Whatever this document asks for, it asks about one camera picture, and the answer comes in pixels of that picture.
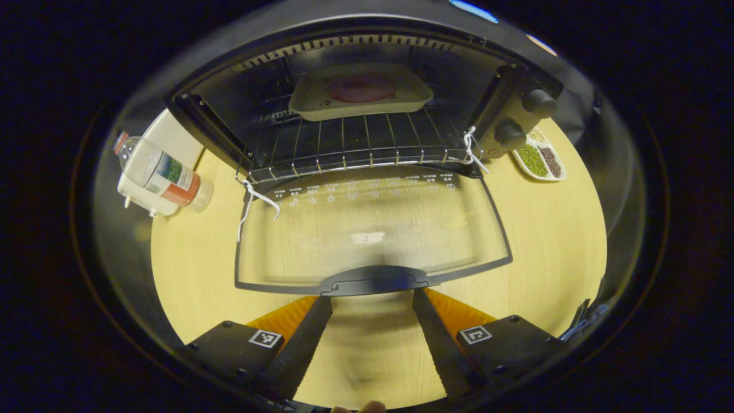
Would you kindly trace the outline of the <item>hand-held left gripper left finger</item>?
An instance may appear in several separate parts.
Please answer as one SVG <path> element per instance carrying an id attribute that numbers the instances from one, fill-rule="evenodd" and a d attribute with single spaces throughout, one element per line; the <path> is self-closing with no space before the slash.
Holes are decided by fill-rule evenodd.
<path id="1" fill-rule="evenodd" d="M 273 402 L 294 399 L 333 314 L 328 297 L 307 296 L 254 321 L 222 321 L 177 349 L 218 379 Z"/>

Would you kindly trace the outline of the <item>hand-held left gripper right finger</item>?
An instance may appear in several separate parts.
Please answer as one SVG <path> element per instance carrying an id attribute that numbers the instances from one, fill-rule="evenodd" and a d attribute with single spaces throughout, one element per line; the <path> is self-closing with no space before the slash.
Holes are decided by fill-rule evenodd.
<path id="1" fill-rule="evenodd" d="M 521 316 L 495 318 L 431 288 L 414 291 L 412 309 L 452 402 L 506 391 L 567 345 Z"/>

